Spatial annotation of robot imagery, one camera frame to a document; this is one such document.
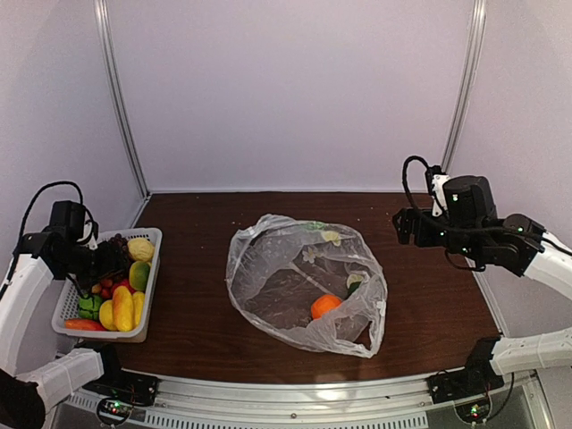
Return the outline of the clear plastic bag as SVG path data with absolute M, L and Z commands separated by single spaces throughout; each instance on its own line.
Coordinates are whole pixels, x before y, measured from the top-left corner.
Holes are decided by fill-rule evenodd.
M 347 297 L 351 273 L 365 279 Z M 292 347 L 358 358 L 372 358 L 381 347 L 388 285 L 351 227 L 266 214 L 231 238 L 226 284 L 245 319 Z M 325 294 L 342 303 L 313 320 L 310 308 Z

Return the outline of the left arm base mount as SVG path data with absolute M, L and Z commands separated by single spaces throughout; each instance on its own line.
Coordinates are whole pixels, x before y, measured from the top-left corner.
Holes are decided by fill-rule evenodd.
M 118 399 L 138 407 L 153 406 L 158 392 L 156 376 L 128 371 L 122 367 L 113 344 L 86 343 L 102 359 L 104 374 L 83 386 L 84 390 Z

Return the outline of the pale fruit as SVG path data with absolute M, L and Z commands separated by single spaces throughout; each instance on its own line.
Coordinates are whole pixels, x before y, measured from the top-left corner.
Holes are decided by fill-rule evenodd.
M 155 246 L 147 238 L 137 237 L 127 242 L 130 257 L 135 262 L 151 262 L 155 254 Z

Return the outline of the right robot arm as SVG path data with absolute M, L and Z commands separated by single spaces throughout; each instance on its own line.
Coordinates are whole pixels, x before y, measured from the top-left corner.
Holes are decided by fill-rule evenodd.
M 523 173 L 430 173 L 430 205 L 411 196 L 392 218 L 400 245 L 467 257 L 507 327 L 481 341 L 482 360 L 458 375 L 477 394 L 499 375 L 571 378 L 571 185 Z

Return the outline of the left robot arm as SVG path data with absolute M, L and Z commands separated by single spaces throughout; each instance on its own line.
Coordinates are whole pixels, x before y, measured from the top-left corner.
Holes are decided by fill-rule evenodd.
M 106 349 L 78 348 L 26 374 L 16 361 L 33 312 L 53 281 L 69 280 L 77 292 L 123 271 L 127 261 L 108 243 L 96 244 L 97 227 L 81 203 L 54 203 L 48 226 L 21 233 L 1 285 L 1 422 L 11 428 L 40 428 L 59 402 L 92 381 L 110 397 L 123 395 L 128 376 Z

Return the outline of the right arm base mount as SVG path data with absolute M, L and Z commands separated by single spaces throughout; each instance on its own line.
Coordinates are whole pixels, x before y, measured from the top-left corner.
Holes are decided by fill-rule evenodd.
M 492 350 L 500 337 L 479 340 L 470 352 L 465 365 L 456 370 L 442 370 L 426 378 L 433 404 L 462 400 L 504 386 L 490 361 Z

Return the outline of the yellow green fruit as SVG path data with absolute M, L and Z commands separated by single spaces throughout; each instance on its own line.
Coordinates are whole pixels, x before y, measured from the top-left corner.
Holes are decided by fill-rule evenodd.
M 130 266 L 129 284 L 135 291 L 144 292 L 147 289 L 151 265 L 147 262 L 136 261 Z

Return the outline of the dark purple grape bunch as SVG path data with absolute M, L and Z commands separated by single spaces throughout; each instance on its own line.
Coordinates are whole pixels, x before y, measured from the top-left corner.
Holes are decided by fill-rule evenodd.
M 107 240 L 113 254 L 123 260 L 130 261 L 130 253 L 128 249 L 128 240 L 120 233 L 116 233 L 113 237 Z

